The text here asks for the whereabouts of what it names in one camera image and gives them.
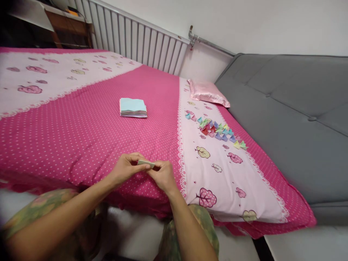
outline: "white radiator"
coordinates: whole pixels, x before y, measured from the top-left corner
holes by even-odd
[[[178,75],[190,41],[100,0],[70,0],[94,26],[95,49]]]

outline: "camouflage pants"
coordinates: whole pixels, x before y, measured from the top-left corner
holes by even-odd
[[[54,190],[44,193],[17,212],[3,227],[6,238],[10,238],[22,228],[59,207],[78,195],[72,189]],[[206,233],[210,243],[219,254],[219,241],[208,211],[198,205],[190,205],[190,210]],[[49,260],[75,261],[92,260],[100,249],[100,229],[106,217],[106,207],[98,206],[76,229],[76,231],[56,248]],[[156,260],[181,260],[178,239],[172,220],[164,226],[159,254]]]

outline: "satin pillowcase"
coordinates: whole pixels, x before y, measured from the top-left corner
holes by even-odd
[[[195,80],[187,81],[190,84],[191,99],[219,103],[226,108],[231,107],[226,97],[222,95],[215,84],[211,82],[198,82]]]

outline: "person's left hand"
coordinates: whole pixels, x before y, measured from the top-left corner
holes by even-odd
[[[135,173],[146,171],[151,168],[150,165],[147,164],[132,165],[132,163],[136,164],[138,160],[148,161],[139,152],[122,154],[113,170],[109,173],[108,178],[112,179],[112,182],[117,186],[128,180]]]

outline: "white floor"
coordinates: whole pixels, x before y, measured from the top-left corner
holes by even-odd
[[[35,198],[29,193],[0,190],[1,224]],[[158,252],[163,224],[156,218],[110,207],[108,221],[104,224],[103,244],[94,261],[101,260],[107,252],[135,260],[153,260]],[[250,237],[234,237],[224,228],[216,228],[220,243],[220,261],[259,260]]]
[[[275,261],[348,260],[348,227],[317,226],[265,239]]]

